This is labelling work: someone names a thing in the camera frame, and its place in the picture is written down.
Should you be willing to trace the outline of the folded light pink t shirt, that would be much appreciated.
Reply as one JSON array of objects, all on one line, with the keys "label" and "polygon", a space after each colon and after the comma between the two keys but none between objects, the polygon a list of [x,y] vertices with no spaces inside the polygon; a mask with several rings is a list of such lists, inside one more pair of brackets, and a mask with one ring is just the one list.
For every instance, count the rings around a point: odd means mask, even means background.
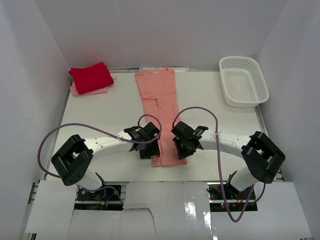
[{"label": "folded light pink t shirt", "polygon": [[103,87],[100,89],[96,89],[93,91],[81,91],[79,92],[76,84],[73,82],[72,85],[69,87],[70,93],[73,97],[81,97],[81,96],[91,96],[91,95],[99,95],[99,94],[106,94],[108,92],[108,87]]}]

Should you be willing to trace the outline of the white perforated plastic basket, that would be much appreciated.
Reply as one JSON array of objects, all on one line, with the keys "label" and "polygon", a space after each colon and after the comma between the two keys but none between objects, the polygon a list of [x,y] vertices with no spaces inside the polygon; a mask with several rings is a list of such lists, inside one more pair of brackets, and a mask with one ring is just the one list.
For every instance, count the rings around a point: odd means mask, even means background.
[{"label": "white perforated plastic basket", "polygon": [[225,102],[234,108],[255,108],[270,93],[259,63],[250,57],[227,56],[219,61]]}]

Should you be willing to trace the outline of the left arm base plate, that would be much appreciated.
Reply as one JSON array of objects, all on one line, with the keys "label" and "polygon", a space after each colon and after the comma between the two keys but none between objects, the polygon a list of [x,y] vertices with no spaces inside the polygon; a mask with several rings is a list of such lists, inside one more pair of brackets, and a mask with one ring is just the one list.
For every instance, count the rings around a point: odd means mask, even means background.
[{"label": "left arm base plate", "polygon": [[111,185],[112,188],[107,188],[98,193],[87,192],[78,188],[74,209],[88,211],[122,211],[123,204],[119,196],[122,194],[121,185]]}]

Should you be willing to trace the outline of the white paper sheet at back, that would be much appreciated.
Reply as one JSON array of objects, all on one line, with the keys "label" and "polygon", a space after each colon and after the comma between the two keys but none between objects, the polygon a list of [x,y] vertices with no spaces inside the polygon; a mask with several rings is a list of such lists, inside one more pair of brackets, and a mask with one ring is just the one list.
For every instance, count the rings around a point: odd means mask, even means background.
[{"label": "white paper sheet at back", "polygon": [[[140,67],[139,70],[140,71],[158,71],[158,70],[162,70],[165,69],[166,67]],[[175,72],[179,72],[179,73],[185,73],[189,71],[188,67],[170,67],[170,69],[173,69]]]}]

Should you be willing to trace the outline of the salmon pink t shirt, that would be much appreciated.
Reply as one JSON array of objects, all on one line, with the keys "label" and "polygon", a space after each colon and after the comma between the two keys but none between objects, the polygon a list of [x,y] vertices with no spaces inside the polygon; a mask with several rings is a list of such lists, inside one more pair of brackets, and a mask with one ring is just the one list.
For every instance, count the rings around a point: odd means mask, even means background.
[{"label": "salmon pink t shirt", "polygon": [[145,114],[152,115],[158,120],[147,116],[157,128],[162,126],[158,141],[160,156],[152,157],[153,167],[174,167],[186,165],[187,159],[180,160],[171,132],[172,123],[180,112],[177,103],[175,70],[164,68],[158,70],[143,70],[135,74],[135,80],[140,92]]}]

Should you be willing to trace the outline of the folded red t shirt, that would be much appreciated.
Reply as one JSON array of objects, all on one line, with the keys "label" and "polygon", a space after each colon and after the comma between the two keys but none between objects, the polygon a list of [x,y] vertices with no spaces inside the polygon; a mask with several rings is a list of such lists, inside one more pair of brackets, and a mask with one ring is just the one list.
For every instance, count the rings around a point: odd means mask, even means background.
[{"label": "folded red t shirt", "polygon": [[72,67],[68,73],[79,92],[91,92],[114,84],[114,79],[103,62],[85,68]]}]

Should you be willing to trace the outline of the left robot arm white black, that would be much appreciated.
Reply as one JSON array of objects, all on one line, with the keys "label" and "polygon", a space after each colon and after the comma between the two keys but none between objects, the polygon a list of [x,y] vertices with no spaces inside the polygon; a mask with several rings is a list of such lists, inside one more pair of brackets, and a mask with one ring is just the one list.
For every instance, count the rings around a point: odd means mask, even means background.
[{"label": "left robot arm white black", "polygon": [[78,185],[99,200],[105,196],[103,179],[88,170],[92,161],[117,154],[136,151],[141,159],[160,156],[158,139],[161,131],[149,122],[133,126],[118,134],[99,138],[82,138],[75,134],[52,156],[51,163],[65,186]]}]

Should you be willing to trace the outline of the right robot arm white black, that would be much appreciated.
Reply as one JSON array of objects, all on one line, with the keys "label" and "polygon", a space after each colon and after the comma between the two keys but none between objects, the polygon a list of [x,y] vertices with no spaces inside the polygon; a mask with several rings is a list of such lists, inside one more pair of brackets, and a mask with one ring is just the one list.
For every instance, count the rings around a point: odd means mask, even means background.
[{"label": "right robot arm white black", "polygon": [[271,184],[282,164],[285,154],[263,132],[232,135],[216,133],[206,126],[193,129],[180,121],[171,130],[179,159],[193,155],[197,150],[216,150],[244,160],[246,166],[233,172],[226,183],[226,195],[236,200],[244,190],[256,183]]}]

